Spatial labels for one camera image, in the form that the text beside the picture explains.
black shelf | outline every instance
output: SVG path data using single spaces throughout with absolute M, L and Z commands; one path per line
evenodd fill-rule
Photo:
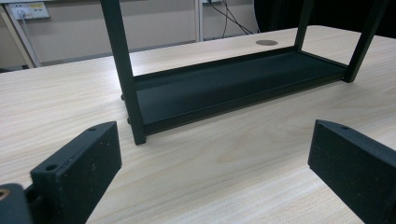
M 101 0 L 135 143 L 243 106 L 354 81 L 389 0 L 375 0 L 349 65 L 302 51 L 314 2 L 304 0 L 294 46 L 134 77 L 120 2 Z

light wood tabletop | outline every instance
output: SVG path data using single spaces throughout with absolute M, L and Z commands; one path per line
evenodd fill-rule
M 131 54 L 141 76 L 291 46 L 296 29 Z M 348 63 L 359 34 L 311 26 L 304 50 Z M 270 39 L 279 44 L 257 45 Z M 112 57 L 0 74 L 0 184 L 84 130 L 116 120 L 122 168 L 91 223 L 361 223 L 308 167 L 316 119 L 396 149 L 396 40 L 376 36 L 355 82 L 339 81 L 134 144 Z

wall socket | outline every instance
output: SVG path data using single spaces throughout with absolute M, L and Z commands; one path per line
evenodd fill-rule
M 208 0 L 201 0 L 202 3 L 209 3 Z M 221 2 L 221 0 L 212 0 L 212 3 L 217 3 L 217 2 Z
M 44 5 L 44 2 L 32 2 L 32 3 L 10 3 L 12 14 L 15 19 L 22 20 L 21 11 L 24 12 L 24 18 L 37 19 L 37 18 L 48 18 L 50 15 Z

desk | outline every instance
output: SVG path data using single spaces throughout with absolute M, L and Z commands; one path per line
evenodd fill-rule
M 292 45 L 296 30 L 131 54 L 136 76 Z M 359 34 L 309 27 L 304 50 L 348 63 Z M 279 45 L 256 45 L 274 39 Z M 354 83 L 206 119 L 135 146 L 111 57 L 0 76 L 0 183 L 116 120 L 123 166 L 91 223 L 360 223 L 306 164 L 315 119 L 396 148 L 396 40 L 376 36 Z

black cable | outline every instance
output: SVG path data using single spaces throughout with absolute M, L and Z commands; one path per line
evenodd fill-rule
M 224 14 L 222 11 L 218 10 L 217 8 L 215 8 L 215 7 L 212 5 L 211 2 L 209 2 L 209 5 L 212 6 L 218 13 L 222 14 L 223 16 L 226 16 L 228 20 L 230 20 L 230 21 L 232 21 L 233 23 L 237 24 L 237 25 L 241 28 L 241 30 L 242 30 L 246 35 L 248 35 L 248 33 L 247 33 L 244 29 L 246 29 L 248 32 L 250 32 L 251 34 L 253 34 L 251 31 L 249 31 L 248 28 L 246 28 L 245 26 L 239 24 L 237 21 L 233 20 L 232 18 L 230 18 L 229 16 L 227 16 L 226 14 Z
M 231 16 L 233 17 L 233 19 L 236 21 L 236 24 L 239 26 L 239 28 L 241 28 L 241 29 L 245 32 L 245 34 L 247 34 L 246 31 L 248 31 L 251 35 L 253 35 L 253 33 L 252 33 L 251 31 L 249 31 L 248 28 L 246 28 L 245 26 L 241 25 L 241 24 L 236 20 L 235 16 L 234 16 L 233 13 L 231 12 L 231 10 L 228 8 L 227 1 L 226 1 L 226 0 L 221 0 L 221 1 L 223 2 L 225 8 L 227 9 L 227 12 L 230 12 L 230 15 L 231 15 Z
M 223 3 L 225 6 L 227 6 L 227 0 L 223 0 Z M 222 39 L 224 39 L 225 31 L 227 30 L 227 21 L 228 21 L 228 10 L 225 11 L 225 25 L 224 25 L 223 35 L 221 37 Z

